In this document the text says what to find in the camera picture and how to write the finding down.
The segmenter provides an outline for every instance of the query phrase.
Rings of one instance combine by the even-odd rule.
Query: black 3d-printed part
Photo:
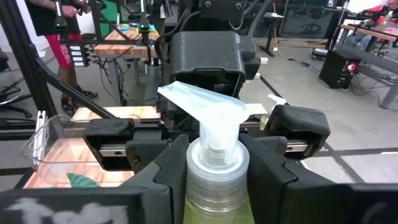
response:
[[[268,136],[284,136],[287,140],[307,142],[305,152],[289,153],[289,156],[292,156],[289,159],[313,156],[330,135],[329,124],[323,112],[287,105],[277,105],[272,110],[264,131]]]
[[[233,97],[246,80],[244,61],[254,58],[256,51],[252,39],[229,31],[179,32],[173,35],[171,48],[170,82]]]

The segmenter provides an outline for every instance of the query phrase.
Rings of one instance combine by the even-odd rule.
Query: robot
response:
[[[178,24],[157,40],[159,45],[171,37],[167,58],[158,55],[166,77],[163,84],[180,81],[239,98],[243,82],[253,79],[260,64],[252,33],[273,1],[262,3],[245,36],[231,31],[228,21],[242,18],[246,1],[178,3]],[[134,124],[102,113],[107,119],[92,120],[86,127],[83,139],[100,166],[133,170],[134,177],[116,188],[3,192],[1,223],[183,223],[186,153],[198,137],[197,122],[167,99],[159,98],[158,109],[162,117],[157,120]],[[321,111],[277,105],[264,130],[253,128],[253,121],[259,121],[250,119],[241,125],[239,140],[250,155],[248,194],[255,223],[398,220],[396,185],[336,184],[298,163],[316,154],[330,135]],[[103,153],[112,147],[123,153]]]

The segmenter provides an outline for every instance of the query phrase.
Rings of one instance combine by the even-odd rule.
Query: desk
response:
[[[135,39],[139,33],[136,30],[129,29],[127,31],[123,31],[126,36],[131,39]],[[158,33],[150,32],[149,38],[152,40],[156,40],[159,37]],[[105,40],[124,40],[124,38],[115,30],[112,31]],[[140,58],[146,58],[147,55],[147,47],[143,46],[134,46],[134,45],[119,45],[119,44],[99,44],[94,48],[95,54],[108,59],[109,63],[109,76],[112,82],[112,95],[114,98],[115,106],[121,106],[121,99],[120,94],[120,74],[118,70],[118,66],[116,63],[116,58],[133,58],[133,66],[134,66],[134,76],[136,81],[139,80],[139,73],[138,73],[138,60]],[[156,58],[155,49],[152,48],[150,53],[152,58]]]
[[[348,32],[350,30],[355,30],[355,27],[350,26],[350,25],[341,25],[341,28],[344,31],[343,31],[343,34],[341,35],[339,45],[337,46],[337,50],[342,50],[342,51],[346,52],[347,54],[354,55],[355,57],[358,57],[361,60],[364,60],[365,62],[373,64],[377,67],[383,68],[393,74],[397,74],[397,72],[398,72],[398,64],[397,63],[369,53],[369,49],[370,49],[372,41],[369,44],[369,46],[367,47],[366,51],[362,51],[356,47],[344,44],[344,42],[347,38]],[[371,35],[372,40],[375,40],[376,38],[388,40],[391,42],[395,42],[398,40],[398,31],[397,30],[390,30],[389,32],[378,32],[378,31],[357,28],[356,31],[360,32],[362,34]],[[390,106],[390,104],[392,103],[392,101],[394,101],[394,98],[397,95],[398,95],[398,80],[396,80],[391,85],[390,90],[388,91],[386,97],[384,97],[380,106],[383,108],[388,108]]]
[[[352,26],[352,25],[344,25],[344,24],[341,25],[340,27],[343,29],[343,33],[340,37],[339,42],[344,43],[345,40],[347,39],[348,32],[350,30],[355,30],[356,27]],[[356,28],[356,31],[361,34],[371,35],[375,39],[379,38],[379,39],[388,40],[391,42],[395,42],[398,40],[398,29],[389,30],[389,31],[385,31],[385,32],[379,32],[379,31],[373,31],[373,30],[368,30],[368,29],[363,29],[363,28]]]
[[[156,109],[151,106],[125,106],[105,109],[120,118],[134,118],[135,116],[139,116],[141,118],[160,117],[160,114],[156,112]],[[97,118],[100,117],[87,108],[80,108],[73,117],[74,120],[89,120]],[[64,150],[64,146],[66,145],[65,143],[67,143],[72,150]],[[96,162],[94,156],[82,138],[59,139],[45,156],[45,160],[51,162],[62,162],[66,160],[69,162],[73,158],[89,162],[78,163],[79,161],[76,161],[76,164],[68,167],[68,172],[87,176],[102,187],[117,187],[134,175],[133,171],[108,172],[103,170]],[[37,172],[32,174],[24,188],[70,187],[66,173],[60,174],[62,177],[58,178],[57,181],[53,180],[53,174],[48,171],[51,169],[51,166],[53,165],[41,163],[37,168]]]

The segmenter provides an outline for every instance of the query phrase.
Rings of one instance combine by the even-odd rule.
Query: white label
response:
[[[71,50],[80,50],[79,46],[69,46]]]
[[[73,56],[81,56],[81,52],[70,52]]]
[[[73,61],[75,62],[82,62],[83,58],[82,57],[73,57]]]
[[[89,203],[81,208],[80,213],[73,211],[53,211],[38,203],[36,198],[20,198],[6,208],[8,212],[21,211],[23,224],[128,224],[127,206],[102,206]]]

